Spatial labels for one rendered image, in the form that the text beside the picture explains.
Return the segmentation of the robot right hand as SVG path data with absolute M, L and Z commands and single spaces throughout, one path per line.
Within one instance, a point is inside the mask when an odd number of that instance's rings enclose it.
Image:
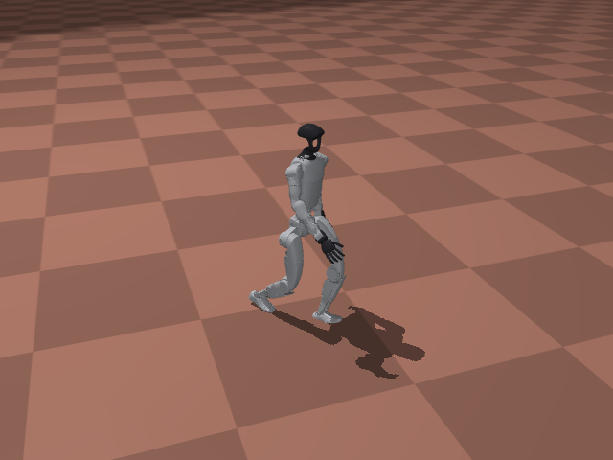
M 335 260 L 336 262 L 338 262 L 338 260 L 336 260 L 334 258 L 334 256 L 336 258 L 338 258 L 339 260 L 342 260 L 342 258 L 340 258 L 336 253 L 339 253 L 341 256 L 345 256 L 343 253 L 341 253 L 336 247 L 336 245 L 339 245 L 340 247 L 344 247 L 341 243 L 338 243 L 336 241 L 332 241 L 331 239 L 328 239 L 328 236 L 325 234 L 325 232 L 323 230 L 320 230 L 320 232 L 323 234 L 323 237 L 319 239 L 319 241 L 317 241 L 319 244 L 321 244 L 322 250 L 324 252 L 324 254 L 326 254 L 328 260 L 334 264 L 334 262 L 332 260 Z M 314 238 L 315 239 L 315 238 Z M 316 240 L 316 239 L 315 239 Z M 335 250 L 335 251 L 334 251 Z M 330 253 L 332 252 L 334 254 L 334 256 Z M 328 254 L 329 253 L 329 254 Z M 331 256 L 332 259 L 329 257 Z

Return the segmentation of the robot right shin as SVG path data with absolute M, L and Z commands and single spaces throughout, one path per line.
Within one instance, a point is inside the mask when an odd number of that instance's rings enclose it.
M 262 297 L 257 299 L 268 299 L 268 298 L 280 298 L 287 295 L 291 295 L 295 292 L 289 292 L 289 286 L 287 284 L 287 280 L 280 280 L 279 282 L 275 282 L 266 287 L 266 289 L 259 291 L 255 294 L 256 297 Z M 289 292 L 289 293 L 288 293 Z

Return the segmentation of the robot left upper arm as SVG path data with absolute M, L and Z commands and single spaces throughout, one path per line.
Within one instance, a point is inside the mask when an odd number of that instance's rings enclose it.
M 322 153 L 320 153 L 320 152 L 317 152 L 317 153 L 318 153 L 318 154 L 320 154 L 320 155 L 321 155 L 321 156 L 324 158 L 324 162 L 325 162 L 325 166 L 326 166 L 326 165 L 327 165 L 327 163 L 328 163 L 328 161 L 329 161 L 329 159 L 328 159 L 328 158 L 327 158 L 327 157 L 326 157 L 324 154 L 322 154 Z M 322 188 L 321 188 L 321 189 L 322 189 Z

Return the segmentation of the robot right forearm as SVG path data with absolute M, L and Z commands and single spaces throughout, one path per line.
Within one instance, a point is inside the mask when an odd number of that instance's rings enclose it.
M 315 220 L 312 218 L 311 213 L 307 211 L 303 201 L 297 201 L 294 204 L 294 209 L 299 221 L 302 222 L 304 226 L 307 227 L 308 232 L 319 241 L 319 239 L 323 237 L 323 234 L 320 232 L 321 229 L 319 225 L 314 222 Z

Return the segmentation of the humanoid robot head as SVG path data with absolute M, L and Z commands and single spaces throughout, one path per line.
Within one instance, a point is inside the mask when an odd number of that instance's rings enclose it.
M 304 159 L 315 160 L 316 156 L 313 155 L 313 153 L 316 153 L 319 150 L 321 146 L 321 137 L 324 133 L 325 132 L 319 126 L 315 124 L 302 125 L 299 128 L 297 134 L 300 137 L 306 138 L 308 140 L 309 147 L 305 147 L 302 153 L 297 158 L 300 158 L 300 156 L 304 157 L 305 155 L 309 155 L 310 156 L 309 158 L 304 158 Z M 316 139 L 317 139 L 317 146 L 314 147 L 312 142 Z

